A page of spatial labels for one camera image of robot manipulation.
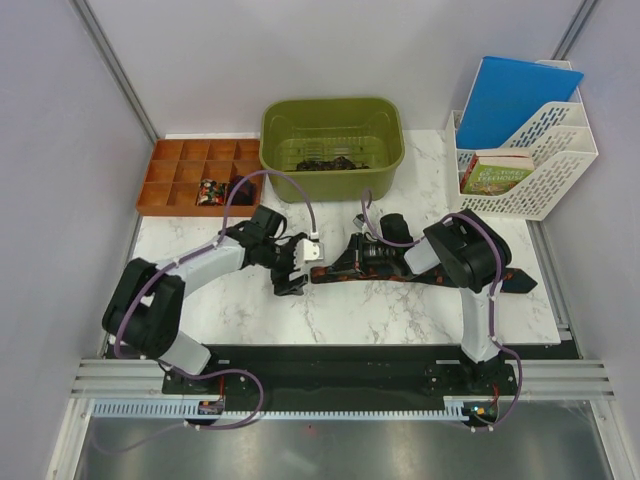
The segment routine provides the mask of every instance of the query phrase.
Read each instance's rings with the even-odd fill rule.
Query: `blue board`
[[[456,135],[457,147],[502,146],[545,103],[568,101],[582,77],[574,70],[484,57]]]

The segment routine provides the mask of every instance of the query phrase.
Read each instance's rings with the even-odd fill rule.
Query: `reflective floor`
[[[104,448],[175,420],[94,419]],[[612,479],[588,405],[521,404],[493,433],[435,422],[270,420],[235,431],[177,429],[128,453],[85,445],[77,479]]]

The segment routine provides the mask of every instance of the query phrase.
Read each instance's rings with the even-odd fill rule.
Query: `green plastic bin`
[[[295,171],[303,160],[330,161],[338,156],[369,168]],[[379,199],[391,188],[403,157],[398,110],[382,98],[286,100],[271,105],[262,117],[263,167],[290,175],[313,201],[357,200],[366,187]],[[302,201],[287,180],[275,175],[270,180],[285,202]]]

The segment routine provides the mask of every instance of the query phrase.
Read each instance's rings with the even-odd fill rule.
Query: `table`
[[[405,159],[390,192],[374,202],[372,218],[402,213],[418,238],[422,229],[448,213],[444,132],[413,130],[404,135]],[[288,232],[309,231],[305,204],[281,202],[268,181],[262,203],[287,217]],[[360,202],[316,203],[313,207],[325,246],[323,264],[329,264],[356,231],[352,220],[360,213]],[[527,295],[500,296],[498,338],[510,344],[559,343],[526,222],[483,218],[509,244],[511,266],[524,269],[538,282]],[[220,218],[145,217],[134,257],[173,258],[213,238],[221,225]],[[462,306],[456,289],[380,281],[309,284],[301,297],[276,297],[269,272],[248,267],[190,295],[183,306],[181,329],[211,344],[455,344],[462,338]]]

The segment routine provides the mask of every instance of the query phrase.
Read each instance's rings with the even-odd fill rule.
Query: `wall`
[[[150,145],[65,0],[0,6],[0,478],[43,478]]]
[[[545,221],[575,330],[605,361],[640,451],[640,41],[636,0],[600,2],[570,54],[600,157]]]
[[[443,128],[483,55],[552,55],[579,0],[89,0],[166,133],[256,132],[292,97],[379,95]]]

